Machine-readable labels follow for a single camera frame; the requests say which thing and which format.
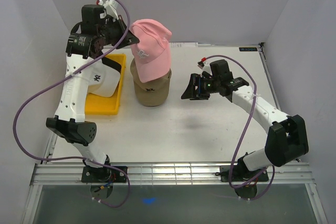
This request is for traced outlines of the beige cap black R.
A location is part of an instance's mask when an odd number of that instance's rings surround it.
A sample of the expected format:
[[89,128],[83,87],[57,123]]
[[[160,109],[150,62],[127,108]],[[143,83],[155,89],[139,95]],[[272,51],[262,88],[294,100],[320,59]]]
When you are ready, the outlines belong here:
[[154,107],[162,105],[169,94],[172,71],[152,81],[141,82],[134,59],[130,64],[135,96],[143,106]]

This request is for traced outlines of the pink cap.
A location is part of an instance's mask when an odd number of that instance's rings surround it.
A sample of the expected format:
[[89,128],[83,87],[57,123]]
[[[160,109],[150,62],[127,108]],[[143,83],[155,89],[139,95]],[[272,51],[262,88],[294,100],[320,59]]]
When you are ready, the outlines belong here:
[[140,81],[146,83],[166,75],[171,68],[171,31],[153,19],[135,21],[130,31],[139,39],[131,45],[131,51]]

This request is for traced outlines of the white cap black brim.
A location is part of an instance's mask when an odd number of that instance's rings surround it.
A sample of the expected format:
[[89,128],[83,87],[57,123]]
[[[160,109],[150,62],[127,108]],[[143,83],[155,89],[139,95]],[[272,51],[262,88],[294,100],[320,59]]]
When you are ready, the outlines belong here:
[[121,65],[107,57],[102,58],[90,66],[92,75],[90,77],[88,93],[100,97],[111,97],[121,78]]

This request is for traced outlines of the yellow plastic bin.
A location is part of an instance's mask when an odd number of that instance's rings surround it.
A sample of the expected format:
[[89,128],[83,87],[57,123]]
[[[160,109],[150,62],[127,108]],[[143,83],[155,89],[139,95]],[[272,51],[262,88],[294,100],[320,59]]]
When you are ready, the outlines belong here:
[[121,65],[121,78],[117,89],[111,97],[100,97],[98,95],[88,93],[85,105],[86,115],[117,115],[120,106],[121,90],[123,86],[123,78],[126,66],[125,54],[108,54],[106,56],[118,62]]

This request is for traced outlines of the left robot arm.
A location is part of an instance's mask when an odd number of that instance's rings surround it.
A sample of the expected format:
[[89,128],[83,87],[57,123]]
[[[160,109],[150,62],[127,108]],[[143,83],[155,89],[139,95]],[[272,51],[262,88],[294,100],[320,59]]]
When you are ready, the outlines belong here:
[[84,165],[94,177],[105,182],[111,177],[109,157],[94,142],[97,126],[87,122],[88,93],[111,97],[121,78],[122,65],[103,55],[107,45],[118,49],[137,44],[139,39],[117,14],[113,0],[84,5],[81,22],[71,30],[66,46],[67,71],[60,102],[46,126],[72,144],[84,157]]

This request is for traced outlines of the aluminium front rail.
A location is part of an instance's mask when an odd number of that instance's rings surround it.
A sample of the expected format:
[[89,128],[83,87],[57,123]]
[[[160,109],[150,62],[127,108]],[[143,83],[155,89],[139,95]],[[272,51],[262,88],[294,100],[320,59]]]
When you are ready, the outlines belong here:
[[[219,173],[228,163],[125,163],[131,185],[220,185]],[[308,163],[290,162],[275,168],[274,184],[313,184]],[[31,185],[100,184],[83,163],[48,163],[36,165]]]

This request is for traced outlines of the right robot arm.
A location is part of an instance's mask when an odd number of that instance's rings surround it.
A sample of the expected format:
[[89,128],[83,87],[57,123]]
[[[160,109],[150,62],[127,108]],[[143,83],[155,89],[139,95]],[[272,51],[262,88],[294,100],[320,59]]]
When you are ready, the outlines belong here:
[[224,59],[207,63],[198,62],[202,73],[193,73],[181,98],[183,100],[208,100],[213,93],[227,98],[249,114],[267,133],[265,147],[234,159],[234,165],[224,175],[229,179],[250,180],[263,168],[281,167],[300,158],[309,151],[304,119],[290,116],[256,94],[242,77],[234,78]]

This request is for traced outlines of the black corner label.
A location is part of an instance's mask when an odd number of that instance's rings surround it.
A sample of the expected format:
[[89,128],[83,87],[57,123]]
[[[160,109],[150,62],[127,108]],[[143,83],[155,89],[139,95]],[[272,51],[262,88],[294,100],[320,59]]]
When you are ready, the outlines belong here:
[[239,47],[239,51],[250,52],[250,51],[258,51],[258,49],[257,47]]

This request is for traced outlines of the paper label strip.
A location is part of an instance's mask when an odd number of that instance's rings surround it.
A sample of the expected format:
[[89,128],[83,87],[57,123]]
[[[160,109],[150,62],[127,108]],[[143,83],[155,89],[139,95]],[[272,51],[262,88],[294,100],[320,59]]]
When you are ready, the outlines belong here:
[[171,48],[197,48],[197,42],[171,42]]

